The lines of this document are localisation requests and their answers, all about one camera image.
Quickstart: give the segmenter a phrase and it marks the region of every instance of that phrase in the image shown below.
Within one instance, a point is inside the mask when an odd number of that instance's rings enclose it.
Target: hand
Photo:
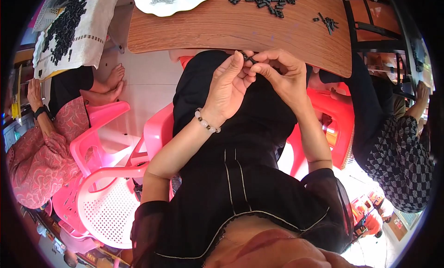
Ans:
[[[427,103],[429,100],[430,90],[424,84],[424,82],[419,81],[418,86],[416,88],[416,99],[418,102]]]
[[[253,59],[260,63],[251,66],[249,75],[258,72],[268,79],[276,93],[293,111],[297,110],[300,103],[307,101],[307,69],[303,61],[282,49],[260,52]]]
[[[40,87],[40,80],[31,79],[28,84],[28,101],[32,111],[36,112],[39,107],[43,106],[42,91]]]
[[[244,51],[252,56],[252,51]],[[213,73],[207,101],[202,109],[202,118],[212,127],[220,127],[231,118],[244,99],[245,92],[256,76],[249,76],[244,67],[244,58],[238,51],[228,57]]]

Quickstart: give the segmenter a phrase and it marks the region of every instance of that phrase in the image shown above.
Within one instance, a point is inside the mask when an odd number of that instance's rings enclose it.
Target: red shirt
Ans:
[[[69,151],[71,141],[89,128],[83,97],[65,104],[53,124],[56,132],[49,137],[34,127],[8,150],[12,191],[20,204],[31,209],[45,204],[73,177],[83,176]]]

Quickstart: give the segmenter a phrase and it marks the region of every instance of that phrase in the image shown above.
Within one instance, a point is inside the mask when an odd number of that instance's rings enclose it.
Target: black watch strap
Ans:
[[[46,112],[46,114],[48,115],[49,119],[52,121],[52,120],[53,120],[52,115],[51,115],[51,113],[49,112],[49,110],[48,110],[48,108],[46,107],[46,105],[40,106],[39,109],[37,109],[37,111],[34,112],[34,118],[37,119],[37,117],[38,117],[40,114],[44,113],[44,112]]]

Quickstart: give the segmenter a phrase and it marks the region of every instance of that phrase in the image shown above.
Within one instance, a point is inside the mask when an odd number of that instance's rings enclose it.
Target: wooden table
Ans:
[[[128,35],[132,53],[168,49],[238,49],[260,52],[282,48],[305,61],[342,77],[351,75],[350,34],[342,0],[297,0],[283,9],[285,18],[267,7],[241,0],[207,0],[190,11],[169,17],[145,14],[134,7]],[[330,36],[320,12],[339,22]]]

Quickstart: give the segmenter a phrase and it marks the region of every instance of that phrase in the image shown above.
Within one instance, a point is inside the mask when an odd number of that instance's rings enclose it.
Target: white bead bracelet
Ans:
[[[212,127],[208,124],[207,121],[205,121],[204,119],[202,119],[202,117],[200,116],[200,111],[202,110],[202,108],[198,108],[196,109],[196,112],[194,113],[194,115],[196,116],[197,120],[200,122],[200,124],[205,127],[206,129],[208,129],[211,133],[219,133],[221,132],[221,128],[220,127]]]

